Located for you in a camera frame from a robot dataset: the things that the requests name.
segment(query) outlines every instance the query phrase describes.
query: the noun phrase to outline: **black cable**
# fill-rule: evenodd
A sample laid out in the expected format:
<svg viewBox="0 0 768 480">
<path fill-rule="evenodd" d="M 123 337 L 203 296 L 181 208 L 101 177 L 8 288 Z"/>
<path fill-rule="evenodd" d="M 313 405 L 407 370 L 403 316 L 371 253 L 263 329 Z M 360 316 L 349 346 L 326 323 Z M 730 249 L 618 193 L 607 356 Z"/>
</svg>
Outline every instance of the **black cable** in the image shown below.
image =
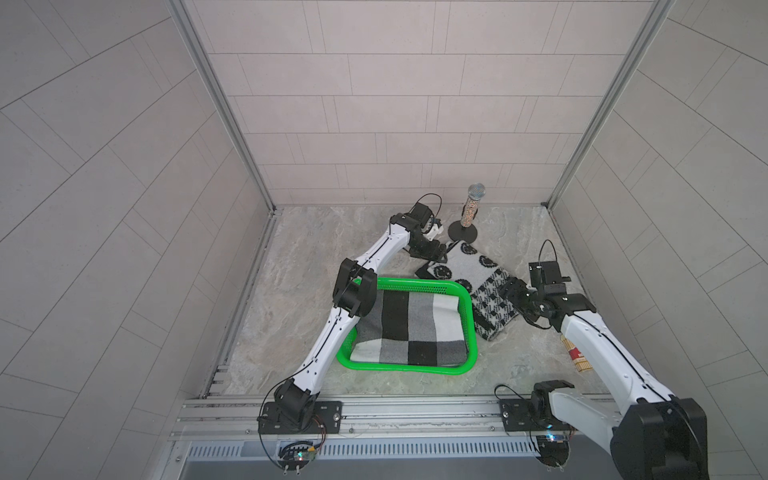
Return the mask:
<svg viewBox="0 0 768 480">
<path fill-rule="evenodd" d="M 262 400 L 262 402 L 261 402 L 261 407 L 259 408 L 259 417 L 258 417 L 258 419 L 259 419 L 259 420 L 263 419 L 264 421 L 266 421 L 266 417 L 263 417 L 263 413 L 264 413 L 264 405 L 266 404 L 266 399 L 267 399 L 267 397 L 269 397 L 269 396 L 270 396 L 270 393 L 272 393 L 272 391 L 273 391 L 273 390 L 274 390 L 274 389 L 275 389 L 277 386 L 279 386 L 279 385 L 282 385 L 282 384 L 283 384 L 283 382 L 285 382 L 285 381 L 287 381 L 287 380 L 289 380 L 289 379 L 292 379 L 294 376 L 298 375 L 298 374 L 299 374 L 299 373 L 300 373 L 302 370 L 304 370 L 306 367 L 308 367 L 308 366 L 312 365 L 312 363 L 313 363 L 314 361 L 315 361 L 315 360 L 310 360 L 310 362 L 309 362 L 309 363 L 307 363 L 305 366 L 301 367 L 301 368 L 299 369 L 299 371 L 298 371 L 298 372 L 296 372 L 296 373 L 292 374 L 291 376 L 287 376 L 286 378 L 284 378 L 284 379 L 280 380 L 278 383 L 274 384 L 274 385 L 272 386 L 272 388 L 271 388 L 271 389 L 269 389 L 269 390 L 267 390 L 267 391 L 266 391 L 266 395 L 264 396 L 264 400 Z M 258 431 L 259 431 L 259 442 L 261 442 L 261 448 L 262 448 L 262 449 L 264 449 L 264 454 L 265 454 L 265 455 L 266 455 L 266 457 L 267 457 L 267 458 L 270 460 L 270 462 L 272 462 L 272 464 L 273 464 L 273 465 L 275 465 L 277 468 L 279 468 L 280 470 L 282 470 L 282 469 L 283 469 L 283 467 L 281 467 L 281 466 L 280 466 L 280 465 L 279 465 L 277 462 L 275 462 L 274 460 L 272 460 L 272 457 L 270 456 L 270 453 L 269 453 L 269 452 L 266 450 L 266 447 L 264 446 L 264 440 L 261 438 L 261 429 L 258 429 Z"/>
<path fill-rule="evenodd" d="M 554 243 L 552 243 L 552 240 L 547 239 L 541 242 L 541 248 L 538 249 L 538 265 L 539 266 L 541 266 L 541 252 L 544 251 L 544 245 L 546 245 L 547 242 L 549 242 L 549 244 L 552 245 L 552 251 L 554 252 L 554 261 L 555 262 L 558 261 L 558 251 L 554 249 Z"/>
</svg>

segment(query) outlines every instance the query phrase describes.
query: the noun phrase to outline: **marble floor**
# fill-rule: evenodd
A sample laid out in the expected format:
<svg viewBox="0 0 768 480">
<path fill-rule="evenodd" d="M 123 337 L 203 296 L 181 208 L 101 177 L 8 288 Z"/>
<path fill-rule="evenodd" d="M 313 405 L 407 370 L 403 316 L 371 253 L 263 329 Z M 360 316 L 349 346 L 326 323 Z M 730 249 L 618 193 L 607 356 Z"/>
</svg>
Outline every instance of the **marble floor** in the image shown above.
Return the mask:
<svg viewBox="0 0 768 480">
<path fill-rule="evenodd" d="M 387 228 L 389 217 L 409 208 L 410 205 L 283 210 L 237 339 L 226 395 L 264 394 L 293 373 L 323 328 L 341 261 L 367 250 Z M 459 218 L 460 211 L 459 205 L 444 206 L 439 217 L 448 224 Z M 479 232 L 475 247 L 524 280 L 528 280 L 528 262 L 536 261 L 541 243 L 551 239 L 563 275 L 574 279 L 568 284 L 568 291 L 582 292 L 543 207 L 481 207 L 475 225 Z M 447 232 L 438 239 L 448 241 Z M 551 259 L 549 248 L 548 245 L 542 256 L 545 260 Z M 379 275 L 414 278 L 413 273 L 423 263 L 402 252 Z M 577 372 L 559 333 L 533 328 L 518 318 L 492 342 L 478 336 L 477 363 L 464 375 L 357 371 L 334 360 L 322 392 L 490 394 L 499 383 L 507 383 L 519 392 L 530 392 L 534 383 L 549 379 L 565 379 L 583 393 L 607 393 L 594 371 Z"/>
</svg>

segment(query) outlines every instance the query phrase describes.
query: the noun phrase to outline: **metal vent grille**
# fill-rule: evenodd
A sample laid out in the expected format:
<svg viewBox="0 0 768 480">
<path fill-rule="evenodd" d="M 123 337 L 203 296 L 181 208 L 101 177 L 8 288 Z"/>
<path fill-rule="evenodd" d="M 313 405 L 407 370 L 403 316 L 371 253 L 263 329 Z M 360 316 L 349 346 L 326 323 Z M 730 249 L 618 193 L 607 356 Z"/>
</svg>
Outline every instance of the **metal vent grille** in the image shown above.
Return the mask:
<svg viewBox="0 0 768 480">
<path fill-rule="evenodd" d="M 275 456 L 290 440 L 265 442 Z M 538 456 L 528 440 L 514 437 L 459 437 L 450 439 L 329 439 L 317 458 L 353 460 L 365 458 L 478 458 Z M 266 460 L 259 442 L 192 442 L 190 462 Z"/>
</svg>

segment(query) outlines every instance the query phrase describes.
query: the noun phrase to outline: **black and white towel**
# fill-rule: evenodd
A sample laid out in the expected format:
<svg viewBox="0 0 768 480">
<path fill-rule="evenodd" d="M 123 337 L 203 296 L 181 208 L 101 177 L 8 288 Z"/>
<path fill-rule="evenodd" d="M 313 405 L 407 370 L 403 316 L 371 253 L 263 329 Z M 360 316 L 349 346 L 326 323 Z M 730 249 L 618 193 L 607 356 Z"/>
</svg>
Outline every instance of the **black and white towel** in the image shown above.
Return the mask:
<svg viewBox="0 0 768 480">
<path fill-rule="evenodd" d="M 353 362 L 457 366 L 467 361 L 458 297 L 379 290 L 357 323 Z"/>
<path fill-rule="evenodd" d="M 446 263 L 427 263 L 416 271 L 416 276 L 453 280 L 466 288 L 472 298 L 475 330 L 486 340 L 492 340 L 518 315 L 512 304 L 498 294 L 498 288 L 511 278 L 509 272 L 464 241 L 449 247 Z"/>
</svg>

